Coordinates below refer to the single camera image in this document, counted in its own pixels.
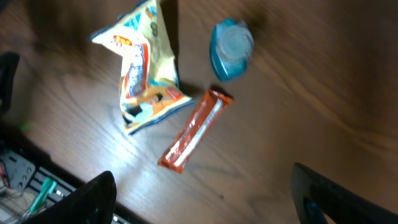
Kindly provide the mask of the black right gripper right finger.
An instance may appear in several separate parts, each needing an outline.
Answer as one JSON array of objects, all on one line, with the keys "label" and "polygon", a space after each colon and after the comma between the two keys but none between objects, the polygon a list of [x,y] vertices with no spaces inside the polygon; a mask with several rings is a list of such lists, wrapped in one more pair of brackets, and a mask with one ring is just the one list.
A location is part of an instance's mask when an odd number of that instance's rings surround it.
[{"label": "black right gripper right finger", "polygon": [[300,223],[397,224],[397,215],[373,204],[296,162],[290,180]]}]

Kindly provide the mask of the yellow white snack bag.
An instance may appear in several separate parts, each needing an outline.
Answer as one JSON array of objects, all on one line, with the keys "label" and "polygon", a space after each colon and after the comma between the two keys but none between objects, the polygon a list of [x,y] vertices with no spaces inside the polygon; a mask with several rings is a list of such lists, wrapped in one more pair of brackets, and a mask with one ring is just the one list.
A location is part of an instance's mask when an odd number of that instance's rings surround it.
[{"label": "yellow white snack bag", "polygon": [[119,107],[128,134],[193,103],[178,86],[175,55],[159,1],[140,1],[115,24],[91,34],[90,40],[122,58]]}]

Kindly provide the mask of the red snack bar wrapper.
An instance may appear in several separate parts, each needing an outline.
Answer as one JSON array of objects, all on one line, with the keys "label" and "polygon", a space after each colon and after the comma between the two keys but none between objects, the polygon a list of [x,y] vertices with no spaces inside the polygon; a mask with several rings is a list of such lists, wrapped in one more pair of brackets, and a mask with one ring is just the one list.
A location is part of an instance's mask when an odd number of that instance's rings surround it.
[{"label": "red snack bar wrapper", "polygon": [[159,159],[159,165],[183,172],[194,149],[215,119],[233,102],[233,98],[216,90],[208,90],[193,111],[186,126]]}]

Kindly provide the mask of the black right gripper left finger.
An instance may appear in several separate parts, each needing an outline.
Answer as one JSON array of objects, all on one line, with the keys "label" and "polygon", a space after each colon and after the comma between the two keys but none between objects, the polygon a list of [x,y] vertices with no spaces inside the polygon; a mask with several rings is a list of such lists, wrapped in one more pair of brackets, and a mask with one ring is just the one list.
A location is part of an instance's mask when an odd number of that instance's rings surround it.
[{"label": "black right gripper left finger", "polygon": [[104,171],[72,194],[52,205],[25,224],[110,224],[116,204],[116,183]]}]

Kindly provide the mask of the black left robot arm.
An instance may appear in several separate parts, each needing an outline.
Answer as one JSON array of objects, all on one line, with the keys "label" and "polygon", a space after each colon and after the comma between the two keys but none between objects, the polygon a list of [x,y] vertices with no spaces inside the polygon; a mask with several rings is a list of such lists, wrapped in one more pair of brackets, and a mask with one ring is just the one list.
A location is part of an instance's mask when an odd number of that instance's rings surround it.
[{"label": "black left robot arm", "polygon": [[14,76],[20,55],[8,51],[1,55],[1,115],[11,107]]}]

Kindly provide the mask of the blue mouthwash bottle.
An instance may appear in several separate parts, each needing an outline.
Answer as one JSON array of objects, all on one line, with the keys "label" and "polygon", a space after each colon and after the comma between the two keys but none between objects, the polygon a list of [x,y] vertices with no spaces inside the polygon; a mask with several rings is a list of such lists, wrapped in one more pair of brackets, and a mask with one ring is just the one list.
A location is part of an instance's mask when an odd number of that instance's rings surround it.
[{"label": "blue mouthwash bottle", "polygon": [[210,42],[210,63],[218,80],[243,75],[254,50],[254,39],[244,21],[227,18],[217,23]]}]

